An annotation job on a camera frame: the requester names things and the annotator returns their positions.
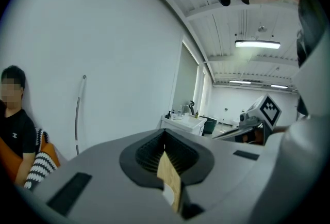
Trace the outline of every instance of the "white ceiling panel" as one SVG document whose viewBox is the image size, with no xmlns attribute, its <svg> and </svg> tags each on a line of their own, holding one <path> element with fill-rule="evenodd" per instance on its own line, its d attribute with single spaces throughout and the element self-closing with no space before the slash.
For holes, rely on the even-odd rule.
<svg viewBox="0 0 330 224">
<path fill-rule="evenodd" d="M 221 74 L 235 74 L 242 78 L 263 76 L 272 82 L 283 78 L 287 82 L 297 72 L 296 35 L 300 27 L 294 2 L 245 5 L 232 0 L 229 7 L 223 7 L 218 0 L 166 1 L 180 13 L 201 46 L 205 61 L 216 60 L 208 63 L 211 72 L 218 75 L 215 81 L 227 80 Z M 260 33 L 259 26 L 266 32 Z M 255 39 L 280 42 L 281 46 L 278 50 L 235 48 L 236 40 Z"/>
</svg>

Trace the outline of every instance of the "black t-shirt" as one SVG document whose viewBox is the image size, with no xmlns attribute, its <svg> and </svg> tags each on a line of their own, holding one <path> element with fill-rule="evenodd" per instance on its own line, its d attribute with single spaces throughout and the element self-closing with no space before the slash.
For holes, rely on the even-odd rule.
<svg viewBox="0 0 330 224">
<path fill-rule="evenodd" d="M 21 109 L 16 114 L 5 118 L 6 106 L 0 100 L 0 137 L 23 158 L 23 153 L 36 151 L 37 132 L 32 120 Z"/>
</svg>

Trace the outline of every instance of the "bottle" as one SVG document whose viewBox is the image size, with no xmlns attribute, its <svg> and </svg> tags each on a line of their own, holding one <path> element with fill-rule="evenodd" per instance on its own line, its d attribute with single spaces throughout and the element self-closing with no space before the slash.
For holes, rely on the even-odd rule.
<svg viewBox="0 0 330 224">
<path fill-rule="evenodd" d="M 182 105 L 180 106 L 179 111 L 177 112 L 178 117 L 182 116 Z"/>
<path fill-rule="evenodd" d="M 171 117 L 171 111 L 169 110 L 168 114 L 165 116 L 166 119 L 170 119 Z"/>
<path fill-rule="evenodd" d="M 172 110 L 172 120 L 174 120 L 174 118 L 175 118 L 175 116 L 176 116 L 176 114 L 174 113 L 174 109 Z"/>
</svg>

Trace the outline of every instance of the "white desk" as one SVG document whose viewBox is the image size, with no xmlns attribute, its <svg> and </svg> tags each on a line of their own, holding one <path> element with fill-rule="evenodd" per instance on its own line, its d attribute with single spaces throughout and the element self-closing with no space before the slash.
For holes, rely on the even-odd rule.
<svg viewBox="0 0 330 224">
<path fill-rule="evenodd" d="M 205 118 L 196 119 L 192 115 L 185 115 L 181 120 L 170 120 L 165 118 L 165 115 L 161 117 L 161 129 L 173 129 L 182 130 L 195 135 L 202 136 L 204 130 L 204 124 L 207 121 Z"/>
</svg>

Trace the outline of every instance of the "fluorescent light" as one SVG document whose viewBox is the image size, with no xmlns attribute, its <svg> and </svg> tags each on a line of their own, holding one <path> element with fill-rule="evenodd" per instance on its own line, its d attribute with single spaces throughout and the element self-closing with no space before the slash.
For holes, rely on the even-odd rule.
<svg viewBox="0 0 330 224">
<path fill-rule="evenodd" d="M 246 82 L 246 81 L 233 81 L 233 80 L 230 80 L 229 82 L 235 83 L 235 84 L 246 84 L 246 85 L 249 85 L 251 83 L 251 82 Z"/>
<path fill-rule="evenodd" d="M 287 89 L 287 86 L 278 86 L 278 85 L 271 85 L 271 87 L 281 88 L 281 89 Z"/>
<path fill-rule="evenodd" d="M 274 41 L 261 41 L 261 40 L 237 40 L 235 41 L 236 48 L 242 47 L 254 47 L 254 48 L 270 48 L 278 49 L 280 47 L 279 42 Z"/>
</svg>

